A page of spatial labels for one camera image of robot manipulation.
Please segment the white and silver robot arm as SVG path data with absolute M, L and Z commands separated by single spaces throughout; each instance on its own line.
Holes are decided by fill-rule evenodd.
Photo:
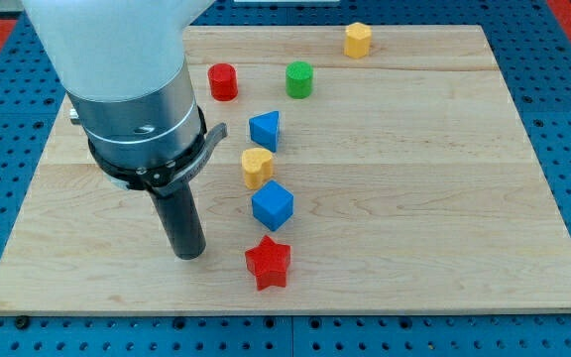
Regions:
M 91 148 L 123 169 L 177 159 L 201 132 L 183 30 L 213 0 L 24 0 Z

